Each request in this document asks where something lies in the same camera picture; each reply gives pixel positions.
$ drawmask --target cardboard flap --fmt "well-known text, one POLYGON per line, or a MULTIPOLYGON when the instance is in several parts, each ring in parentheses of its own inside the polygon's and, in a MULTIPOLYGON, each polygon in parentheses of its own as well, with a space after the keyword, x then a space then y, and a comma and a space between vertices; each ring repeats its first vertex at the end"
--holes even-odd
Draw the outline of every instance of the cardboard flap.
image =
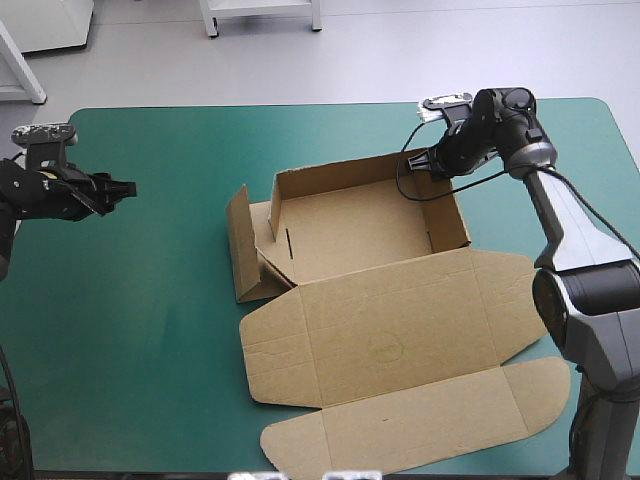
POLYGON ((251 394, 327 407, 495 367, 546 332, 533 275, 463 248, 301 285, 241 321, 251 394))
POLYGON ((471 252, 498 362, 503 363, 547 333, 531 295, 533 265, 522 255, 471 252))
POLYGON ((260 265, 246 185, 242 186, 227 205, 227 225, 233 264, 233 282, 236 288, 236 300, 239 301, 260 282, 260 265))
POLYGON ((268 426, 260 445, 294 480, 397 472, 534 435, 562 413, 569 389, 568 366, 549 357, 302 415, 268 426))
MULTIPOLYGON (((292 281, 294 278, 293 259, 286 242, 286 232, 280 233, 280 238, 284 237, 285 241, 273 241, 271 224, 269 223, 270 205, 270 202, 261 202, 252 203, 249 206, 256 236, 256 248, 265 261, 285 277, 288 284, 295 285, 292 281)), ((278 228, 284 230, 285 227, 280 225, 278 228)))

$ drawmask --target black cable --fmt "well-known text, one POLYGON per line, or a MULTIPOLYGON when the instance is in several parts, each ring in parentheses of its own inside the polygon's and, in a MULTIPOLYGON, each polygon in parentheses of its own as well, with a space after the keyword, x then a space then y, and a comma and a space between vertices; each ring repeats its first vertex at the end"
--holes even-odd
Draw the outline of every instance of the black cable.
POLYGON ((596 400, 601 398, 600 393, 595 393, 587 398, 582 405, 576 410, 576 414, 573 416, 571 426, 569 427, 569 468, 571 472, 575 469, 576 464, 576 432, 591 413, 591 408, 595 405, 596 400))
POLYGON ((573 183, 571 183, 571 181, 565 177, 564 175, 562 175, 561 173, 558 173, 556 170, 554 170, 551 167, 541 167, 541 166, 536 166, 534 167, 536 170, 544 172, 548 175, 551 175, 554 178, 557 178, 558 180, 560 180, 562 183, 564 183, 569 190, 571 190, 571 192, 575 195, 575 197, 578 199, 578 201, 580 203, 582 203, 582 205, 585 206, 585 208, 587 210, 589 210, 589 212, 591 212, 591 214, 596 217, 598 220, 600 220, 602 222, 602 224, 607 227, 609 229, 609 231, 611 233, 613 233, 616 238, 618 240, 620 240, 620 242, 622 242, 630 251, 631 253, 637 258, 640 259, 640 252, 638 252, 633 245, 631 245, 631 242, 629 242, 619 231, 617 228, 615 228, 606 218, 604 218, 602 216, 602 214, 600 214, 594 207, 593 205, 591 205, 589 203, 589 201, 584 198, 584 196, 578 191, 578 189, 575 187, 575 185, 573 185, 573 183))
MULTIPOLYGON (((413 131, 409 135, 409 138, 407 138, 407 141, 404 142, 404 145, 403 145, 402 149, 400 150, 400 152, 404 152, 404 151, 407 150, 407 147, 411 143, 411 140, 413 140, 413 137, 415 137, 416 133, 418 133, 418 131, 425 125, 426 125, 425 123, 420 123, 420 124, 418 124, 418 126, 416 128, 413 129, 413 131)), ((413 160, 415 158, 418 158, 421 155, 424 155, 425 153, 427 153, 427 151, 428 151, 428 149, 425 149, 422 152, 418 153, 417 155, 414 155, 413 157, 408 158, 407 161, 413 160)), ((443 198, 443 197, 447 197, 449 195, 453 195, 454 193, 462 192, 462 191, 464 191, 464 190, 466 190, 468 188, 475 187, 476 185, 480 185, 481 183, 488 182, 489 180, 493 180, 494 178, 498 178, 499 176, 504 175, 505 173, 507 173, 506 171, 495 173, 495 174, 489 175, 488 177, 485 177, 483 179, 477 180, 475 182, 468 183, 467 185, 463 185, 462 187, 455 188, 453 190, 450 190, 450 191, 445 192, 445 193, 441 193, 439 195, 434 195, 433 197, 424 197, 424 198, 423 197, 413 197, 413 196, 405 193, 402 190, 402 187, 400 186, 400 164, 401 164, 401 162, 402 162, 402 158, 399 158, 397 163, 396 163, 396 187, 398 189, 398 192, 400 192, 400 194, 404 198, 406 198, 407 200, 411 200, 412 202, 431 202, 431 201, 437 200, 439 198, 443 198)))
POLYGON ((489 175, 488 177, 484 177, 484 178, 482 178, 480 180, 476 180, 475 182, 467 183, 466 185, 463 185, 462 187, 454 188, 453 190, 449 190, 448 192, 440 193, 440 194, 434 195, 432 197, 412 197, 411 195, 405 193, 404 191, 402 191, 402 188, 400 188, 400 177, 399 177, 399 175, 396 175, 396 185, 398 187, 398 191, 400 192, 400 195, 402 195, 407 200, 411 200, 413 202, 432 202, 433 200, 438 200, 439 198, 448 197, 449 195, 453 195, 454 193, 462 192, 464 190, 467 190, 468 188, 475 187, 475 186, 480 185, 482 183, 488 182, 489 180, 493 180, 494 178, 498 178, 501 175, 504 175, 505 173, 507 173, 507 172, 505 170, 502 170, 502 171, 500 171, 498 173, 494 173, 493 175, 489 175))
POLYGON ((407 147, 411 143, 411 140, 413 140, 413 137, 415 137, 416 133, 418 133, 418 130, 420 130, 425 125, 426 123, 420 123, 416 128, 413 129, 413 132, 411 132, 411 135, 409 135, 409 138, 407 138, 407 141, 404 142, 404 146, 402 147, 402 150, 400 150, 401 152, 404 152, 407 149, 407 147))
MULTIPOLYGON (((25 468, 29 468, 30 462, 27 459, 27 445, 26 437, 24 434, 24 426, 22 424, 22 414, 20 413, 20 403, 18 402, 18 395, 16 394, 16 386, 13 382, 13 376, 11 375, 11 369, 9 368, 9 362, 4 354, 2 345, 0 345, 0 363, 2 364, 2 370, 4 371, 4 377, 7 380, 7 387, 11 395, 11 403, 13 403, 13 411, 16 417, 16 427, 18 429, 18 442, 20 443, 20 453, 22 454, 22 465, 25 468)), ((27 472, 27 479, 31 478, 31 473, 27 472)))
POLYGON ((9 160, 10 162, 15 162, 18 158, 20 158, 22 155, 24 155, 24 152, 20 151, 18 153, 16 153, 13 157, 11 158, 3 158, 3 160, 9 160))
MULTIPOLYGON (((418 132, 418 130, 420 130, 420 128, 422 128, 423 125, 425 125, 425 124, 421 123, 416 128, 413 129, 413 131, 411 132, 411 135, 409 135, 409 138, 407 139, 407 141, 405 142, 404 146, 402 147, 401 152, 404 152, 407 149, 407 147, 409 146, 409 143, 411 143, 411 140, 413 140, 413 137, 418 132)), ((421 152, 421 153, 419 153, 417 155, 414 155, 411 158, 417 158, 420 155, 424 155, 426 152, 427 152, 427 150, 424 150, 423 152, 421 152)), ((594 217, 596 217, 600 222, 602 222, 602 224, 605 227, 607 227, 607 229, 609 229, 609 231, 611 233, 613 233, 613 235, 615 235, 615 237, 622 244, 624 244, 637 259, 640 260, 640 252, 638 252, 638 250, 636 250, 634 248, 634 246, 631 244, 631 242, 629 242, 629 240, 627 240, 624 237, 624 235, 622 235, 622 233, 620 233, 620 231, 611 224, 611 222, 609 222, 606 218, 604 218, 604 216, 602 216, 602 214, 600 212, 598 212, 593 207, 593 205, 591 205, 591 203, 578 191, 578 189, 575 187, 575 185, 573 183, 571 183, 571 181, 567 177, 565 177, 561 173, 557 172, 551 166, 546 166, 546 165, 516 165, 514 167, 502 170, 502 171, 500 171, 498 173, 494 173, 493 175, 489 175, 488 177, 482 178, 480 180, 476 180, 475 182, 468 183, 467 185, 464 185, 462 187, 454 188, 453 190, 449 190, 448 192, 444 192, 444 193, 441 193, 439 195, 434 195, 432 197, 424 197, 424 198, 422 198, 422 197, 413 197, 413 196, 405 193, 402 190, 402 187, 400 186, 400 163, 401 162, 402 162, 402 159, 399 158, 398 162, 396 163, 396 187, 398 188, 398 192, 400 192, 400 194, 404 198, 406 198, 407 200, 411 200, 413 202, 431 202, 433 200, 438 200, 439 198, 447 197, 449 195, 453 195, 454 193, 462 192, 464 190, 467 190, 468 188, 475 187, 475 186, 480 185, 482 183, 488 182, 489 180, 493 180, 495 178, 498 178, 501 175, 504 175, 506 173, 510 173, 510 172, 516 170, 517 168, 529 168, 531 170, 544 172, 547 175, 551 175, 552 177, 554 177, 554 178, 560 180, 562 183, 564 183, 569 188, 569 190, 571 190, 571 193, 573 193, 573 195, 578 199, 578 201, 587 210, 589 210, 589 212, 591 212, 591 214, 594 217)))

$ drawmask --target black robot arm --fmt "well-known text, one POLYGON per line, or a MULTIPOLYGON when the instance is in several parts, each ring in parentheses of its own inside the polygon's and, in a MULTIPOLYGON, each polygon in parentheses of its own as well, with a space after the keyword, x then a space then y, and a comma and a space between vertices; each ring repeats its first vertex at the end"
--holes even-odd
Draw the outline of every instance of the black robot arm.
POLYGON ((116 203, 136 196, 136 184, 118 182, 108 173, 86 174, 67 162, 66 147, 76 141, 71 124, 18 127, 14 143, 25 149, 25 166, 0 160, 0 281, 9 269, 18 220, 57 218, 79 221, 106 215, 116 203))
POLYGON ((562 356, 583 373, 569 467, 558 477, 625 479, 640 399, 637 259, 596 228, 555 171, 557 153, 529 90, 485 89, 473 103, 468 94, 428 99, 421 111, 425 121, 444 118, 448 128, 409 168, 450 178, 497 153, 527 187, 547 237, 535 263, 534 302, 562 356))

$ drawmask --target box flap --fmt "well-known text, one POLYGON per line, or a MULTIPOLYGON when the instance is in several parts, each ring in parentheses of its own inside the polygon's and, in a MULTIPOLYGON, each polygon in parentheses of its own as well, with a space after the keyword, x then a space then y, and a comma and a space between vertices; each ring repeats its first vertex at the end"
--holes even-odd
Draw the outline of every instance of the box flap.
POLYGON ((566 363, 543 358, 302 415, 268 426, 260 445, 293 480, 397 472, 534 435, 562 413, 569 390, 566 363))
POLYGON ((251 395, 327 407, 495 367, 546 333, 533 275, 463 248, 301 285, 240 324, 251 395))
MULTIPOLYGON (((255 231, 256 248, 275 270, 280 272, 290 284, 294 284, 293 258, 290 246, 287 242, 286 232, 281 233, 281 241, 274 242, 269 223, 270 202, 252 203, 251 220, 255 231)), ((284 232, 284 225, 278 227, 284 232)))
MULTIPOLYGON (((434 181, 431 174, 425 171, 414 172, 413 180, 421 198, 441 195, 453 188, 450 180, 434 181)), ((447 195, 431 202, 420 202, 419 205, 429 230, 434 253, 453 250, 471 243, 455 195, 447 195)))
POLYGON ((246 185, 242 186, 227 205, 227 226, 236 300, 240 300, 260 282, 258 252, 246 185))
POLYGON ((257 248, 258 235, 264 237, 265 226, 269 236, 270 230, 266 217, 262 217, 264 209, 257 209, 257 215, 254 210, 254 205, 249 205, 246 185, 227 205, 229 250, 238 302, 277 297, 294 286, 257 248))

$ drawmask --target open cardboard box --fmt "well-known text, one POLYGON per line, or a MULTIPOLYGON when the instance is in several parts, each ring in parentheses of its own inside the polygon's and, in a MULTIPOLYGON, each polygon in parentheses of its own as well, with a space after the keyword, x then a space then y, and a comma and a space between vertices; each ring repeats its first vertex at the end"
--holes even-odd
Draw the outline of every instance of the open cardboard box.
MULTIPOLYGON (((523 256, 468 247, 453 196, 396 190, 414 152, 276 175, 271 202, 229 204, 252 397, 322 410, 268 426, 261 445, 294 480, 394 472, 526 438, 569 396, 560 358, 501 366, 546 333, 523 256)), ((415 190, 451 189, 429 174, 415 190)))
MULTIPOLYGON (((270 202, 249 204, 243 186, 227 207, 237 300, 468 245, 454 196, 416 203, 398 193, 397 162, 418 151, 280 172, 270 202)), ((451 190, 426 172, 413 177, 421 195, 451 190)))

